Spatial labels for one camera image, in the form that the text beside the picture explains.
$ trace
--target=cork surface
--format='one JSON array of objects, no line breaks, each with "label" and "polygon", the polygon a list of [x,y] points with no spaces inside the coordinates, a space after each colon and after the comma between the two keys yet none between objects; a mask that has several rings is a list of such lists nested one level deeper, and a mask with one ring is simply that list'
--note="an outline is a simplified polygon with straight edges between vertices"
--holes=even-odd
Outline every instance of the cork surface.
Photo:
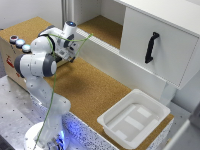
[{"label": "cork surface", "polygon": [[[11,35],[18,35],[20,38],[25,39],[27,44],[30,44],[32,40],[37,37],[38,33],[49,25],[51,24],[36,17],[0,31],[0,36],[9,42],[9,37]],[[105,32],[114,33],[113,28],[110,28],[111,31],[106,31],[108,29],[102,31],[99,30],[99,28],[96,28],[96,30],[95,32],[91,32],[96,33],[96,35],[98,33],[103,39],[104,36],[109,35]],[[108,43],[111,44],[114,40],[112,38],[110,38],[110,40],[111,41]],[[53,85],[53,77],[45,78],[45,80],[51,86]],[[99,71],[83,59],[77,58],[74,63],[66,63],[58,68],[55,92],[70,100],[70,111],[72,113],[108,139],[120,150],[123,150],[122,147],[104,133],[102,126],[97,123],[97,118],[131,92],[131,89]],[[169,115],[137,150],[146,149],[172,119],[173,116]]]},{"label": "cork surface", "polygon": [[89,20],[78,27],[88,33],[94,33],[94,36],[106,43],[120,49],[123,26],[115,23],[103,16],[98,16]]}]

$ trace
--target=wire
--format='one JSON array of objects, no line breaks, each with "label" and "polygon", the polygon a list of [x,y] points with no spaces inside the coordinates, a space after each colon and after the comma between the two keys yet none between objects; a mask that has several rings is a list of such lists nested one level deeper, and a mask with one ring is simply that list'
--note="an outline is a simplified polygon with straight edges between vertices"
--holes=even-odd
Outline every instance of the wire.
[{"label": "wire", "polygon": [[[49,34],[49,35],[52,35],[52,36],[55,36],[55,37],[61,38],[61,37],[59,37],[59,36],[57,36],[57,35],[54,35],[54,34]],[[82,39],[82,40],[68,40],[68,39],[65,39],[65,38],[61,38],[61,39],[64,39],[64,40],[66,40],[66,41],[74,41],[74,42],[80,42],[80,41],[83,41],[83,43],[81,44],[81,46],[79,47],[78,51],[77,51],[76,54],[75,54],[75,57],[76,57],[76,56],[78,55],[80,49],[81,49],[82,46],[84,45],[84,43],[85,43],[85,42],[86,42],[90,37],[92,37],[92,36],[93,36],[93,33],[90,34],[87,38]],[[47,39],[48,39],[48,41],[49,41],[49,44],[50,44],[51,49],[52,49],[52,51],[53,51],[53,57],[54,57],[54,59],[55,59],[56,56],[55,56],[55,52],[54,52],[54,50],[53,50],[52,43],[51,43],[49,37],[47,37]],[[36,143],[35,143],[34,149],[36,148],[36,145],[37,145],[37,143],[38,143],[38,141],[39,141],[40,135],[41,135],[42,130],[43,130],[43,128],[44,128],[44,124],[45,124],[45,122],[46,122],[46,120],[47,120],[47,117],[48,117],[48,115],[49,115],[49,112],[50,112],[50,110],[51,110],[51,106],[52,106],[52,103],[53,103],[53,96],[54,96],[55,85],[56,85],[56,72],[55,72],[55,74],[54,74],[54,84],[53,84],[53,91],[52,91],[52,94],[51,94],[51,102],[50,102],[50,106],[49,106],[49,109],[48,109],[48,111],[47,111],[46,117],[45,117],[45,119],[44,119],[44,122],[43,122],[42,128],[41,128],[41,130],[40,130],[40,132],[39,132],[39,135],[38,135],[38,137],[37,137],[37,140],[36,140]]]}]

